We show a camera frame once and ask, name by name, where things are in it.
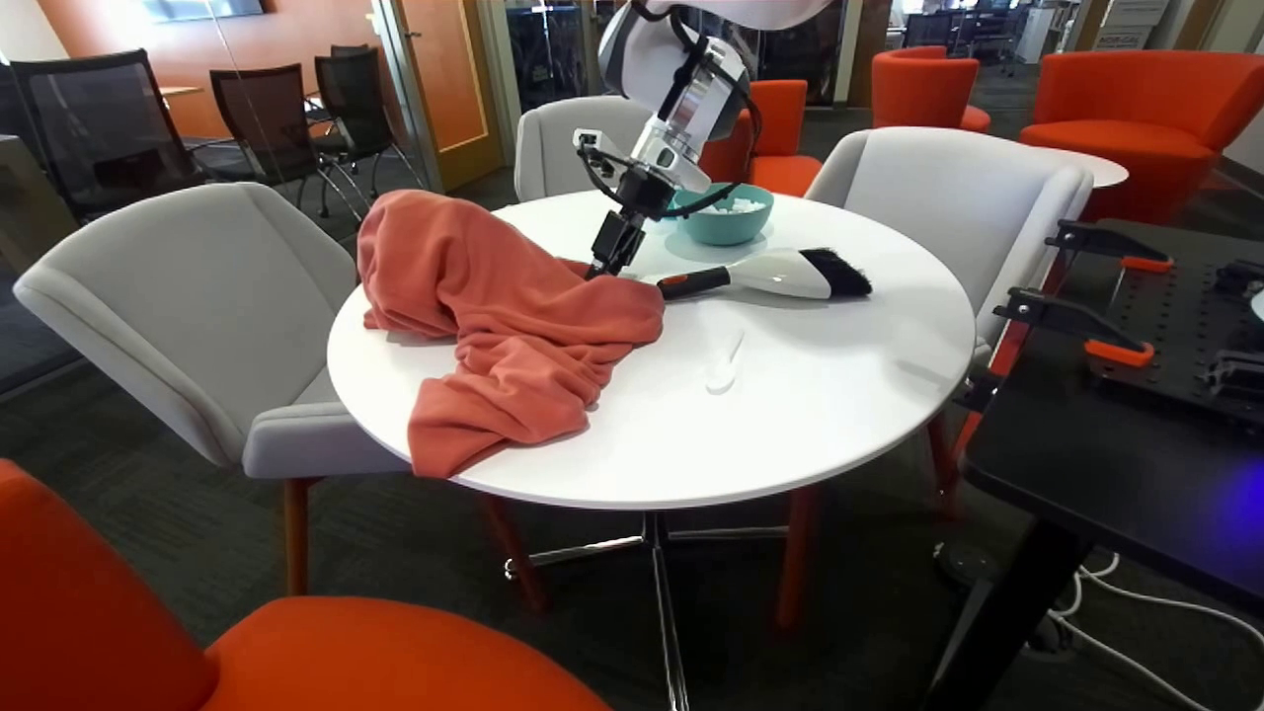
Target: black table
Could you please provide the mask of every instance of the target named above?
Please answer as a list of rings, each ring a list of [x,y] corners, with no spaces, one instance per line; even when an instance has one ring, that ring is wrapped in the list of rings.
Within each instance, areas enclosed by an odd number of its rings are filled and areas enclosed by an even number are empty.
[[[1109,224],[1178,262],[1153,279],[1195,279],[1202,293],[1218,264],[1264,262],[1264,240]],[[1061,295],[1116,316],[1116,262],[1078,258]],[[1202,316],[1172,306],[1165,332],[1195,332]],[[1094,545],[1264,611],[1264,439],[1195,407],[1101,389],[1078,345],[1066,332],[1032,328],[970,439],[966,477],[1035,522],[924,707],[980,707]]]

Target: white chair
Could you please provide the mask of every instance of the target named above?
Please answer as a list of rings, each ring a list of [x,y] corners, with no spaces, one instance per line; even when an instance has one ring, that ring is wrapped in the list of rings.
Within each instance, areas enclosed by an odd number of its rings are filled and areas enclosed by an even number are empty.
[[[283,481],[288,592],[303,592],[307,481],[407,472],[324,372],[353,285],[346,248],[291,200],[221,182],[82,224],[16,279],[16,301],[205,463]]]
[[[1082,168],[1007,137],[947,125],[882,125],[845,136],[806,190],[902,229],[937,253],[976,306],[980,355],[999,341],[993,312],[1007,290],[1037,290],[1049,268],[1047,237],[1073,223],[1094,182]],[[947,424],[932,424],[940,495],[961,481]]]
[[[533,107],[517,120],[515,190],[517,200],[594,190],[583,162],[577,158],[573,136],[582,125],[600,129],[615,154],[631,154],[646,107],[623,94],[577,94]]]

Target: bowl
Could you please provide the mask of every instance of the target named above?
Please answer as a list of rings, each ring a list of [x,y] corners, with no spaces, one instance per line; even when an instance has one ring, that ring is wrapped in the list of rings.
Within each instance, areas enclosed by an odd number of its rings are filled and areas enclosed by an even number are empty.
[[[706,194],[677,190],[670,211],[691,206],[699,199]],[[735,248],[735,245],[750,245],[762,235],[769,215],[774,215],[774,194],[744,182],[724,200],[685,219],[685,235],[699,245]]]

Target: orange towel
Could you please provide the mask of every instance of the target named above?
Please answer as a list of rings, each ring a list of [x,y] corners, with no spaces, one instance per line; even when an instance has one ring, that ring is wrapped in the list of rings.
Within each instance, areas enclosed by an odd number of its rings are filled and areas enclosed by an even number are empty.
[[[427,381],[407,424],[412,472],[449,477],[506,441],[583,431],[613,369],[662,328],[650,285],[558,262],[473,200],[398,190],[354,248],[369,328],[458,341],[458,372]]]

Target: orange seat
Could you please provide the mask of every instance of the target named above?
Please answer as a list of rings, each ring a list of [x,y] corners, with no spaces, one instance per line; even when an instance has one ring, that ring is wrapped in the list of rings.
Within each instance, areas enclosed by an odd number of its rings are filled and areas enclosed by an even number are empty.
[[[283,597],[203,652],[159,597],[0,459],[0,707],[595,711],[563,667],[473,619],[369,597]]]
[[[947,54],[947,49],[897,49],[872,54],[868,79],[872,125],[993,125],[993,114],[970,107],[980,61]]]
[[[769,194],[806,194],[822,158],[803,154],[806,79],[754,79],[750,104],[757,107],[757,137],[750,148],[750,114],[744,112],[735,129],[702,150],[702,174],[711,182],[754,182]]]
[[[1128,170],[1126,186],[1094,194],[1086,219],[1172,223],[1259,104],[1259,54],[1047,54],[1018,137],[1101,154]]]

